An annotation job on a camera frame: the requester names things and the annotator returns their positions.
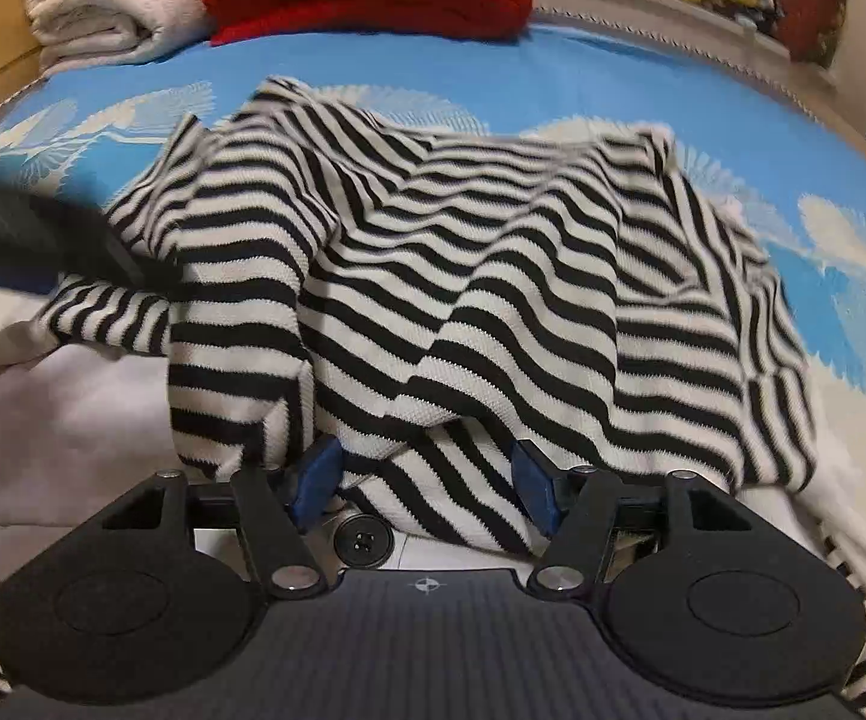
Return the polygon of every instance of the blue bed sheet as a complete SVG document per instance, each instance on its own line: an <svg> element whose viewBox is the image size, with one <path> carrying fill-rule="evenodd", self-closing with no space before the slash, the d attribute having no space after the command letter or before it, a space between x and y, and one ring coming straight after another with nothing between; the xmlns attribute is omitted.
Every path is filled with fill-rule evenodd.
<svg viewBox="0 0 866 720"><path fill-rule="evenodd" d="M684 170L770 251L809 351L866 394L866 161L715 68L579 30L535 26L508 45L281 35L70 71L0 122L0 180L105 203L179 117L218 124L270 74L422 127L559 138L588 119L668 124Z"/></svg>

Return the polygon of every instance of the metal screw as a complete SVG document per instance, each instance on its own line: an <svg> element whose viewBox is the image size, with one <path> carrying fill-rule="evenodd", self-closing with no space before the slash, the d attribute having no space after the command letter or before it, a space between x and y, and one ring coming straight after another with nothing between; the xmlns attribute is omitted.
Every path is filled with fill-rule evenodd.
<svg viewBox="0 0 866 720"><path fill-rule="evenodd" d="M548 565L537 574L537 581L547 590L564 592L583 584L583 574L568 565Z"/></svg>
<svg viewBox="0 0 866 720"><path fill-rule="evenodd" d="M308 565L284 565L272 572L272 583L284 590L308 590L319 581L319 571Z"/></svg>

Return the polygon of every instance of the white blanket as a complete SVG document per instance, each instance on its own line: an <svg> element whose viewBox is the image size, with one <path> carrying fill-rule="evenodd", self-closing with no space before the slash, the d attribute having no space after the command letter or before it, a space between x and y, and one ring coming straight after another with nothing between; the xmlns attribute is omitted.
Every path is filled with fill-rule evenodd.
<svg viewBox="0 0 866 720"><path fill-rule="evenodd" d="M202 0L24 0L46 76L156 59L210 32Z"/></svg>

